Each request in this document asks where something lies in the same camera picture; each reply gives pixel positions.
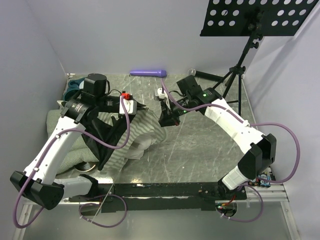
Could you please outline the green striped pet tent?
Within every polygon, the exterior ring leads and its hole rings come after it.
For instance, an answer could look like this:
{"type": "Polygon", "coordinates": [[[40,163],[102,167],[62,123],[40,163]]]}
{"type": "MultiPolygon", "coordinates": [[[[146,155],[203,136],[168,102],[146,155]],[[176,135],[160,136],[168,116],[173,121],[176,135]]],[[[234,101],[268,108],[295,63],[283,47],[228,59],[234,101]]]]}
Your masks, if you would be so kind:
{"type": "Polygon", "coordinates": [[[135,115],[129,116],[130,129],[127,132],[127,121],[116,113],[100,112],[86,132],[104,143],[122,146],[112,149],[103,146],[92,138],[82,135],[87,156],[81,156],[80,162],[96,163],[98,170],[121,170],[129,159],[139,160],[152,145],[160,144],[167,139],[167,131],[158,123],[153,110],[143,107],[135,115]]]}

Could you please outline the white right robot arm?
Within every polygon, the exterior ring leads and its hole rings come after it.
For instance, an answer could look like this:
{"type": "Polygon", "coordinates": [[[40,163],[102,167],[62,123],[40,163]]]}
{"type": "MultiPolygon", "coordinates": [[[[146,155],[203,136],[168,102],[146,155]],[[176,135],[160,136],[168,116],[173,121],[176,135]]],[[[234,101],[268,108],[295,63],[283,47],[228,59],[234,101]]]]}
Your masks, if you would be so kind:
{"type": "Polygon", "coordinates": [[[159,123],[163,127],[178,125],[180,116],[198,111],[231,137],[244,155],[237,165],[219,180],[219,196],[230,199],[236,193],[236,188],[257,178],[274,162],[277,140],[271,133],[265,135],[251,126],[214,88],[203,90],[193,76],[178,81],[178,84],[185,97],[176,101],[165,83],[161,83],[162,88],[158,90],[158,97],[162,102],[159,123]]]}

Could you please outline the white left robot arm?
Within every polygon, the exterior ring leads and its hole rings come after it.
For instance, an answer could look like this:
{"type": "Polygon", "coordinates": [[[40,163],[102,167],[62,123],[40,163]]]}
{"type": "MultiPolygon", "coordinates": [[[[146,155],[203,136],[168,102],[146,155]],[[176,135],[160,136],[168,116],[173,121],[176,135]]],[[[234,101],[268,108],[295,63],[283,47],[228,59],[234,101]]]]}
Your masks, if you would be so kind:
{"type": "Polygon", "coordinates": [[[98,144],[116,150],[116,145],[103,142],[101,138],[86,131],[93,126],[100,111],[117,113],[122,98],[107,96],[106,88],[110,83],[107,77],[91,73],[84,79],[80,99],[71,99],[62,109],[55,130],[37,155],[24,169],[14,171],[10,182],[18,190],[18,197],[52,210],[62,199],[82,196],[87,201],[99,195],[99,182],[95,178],[81,174],[75,178],[56,179],[58,168],[68,151],[81,135],[86,135],[98,144]]]}

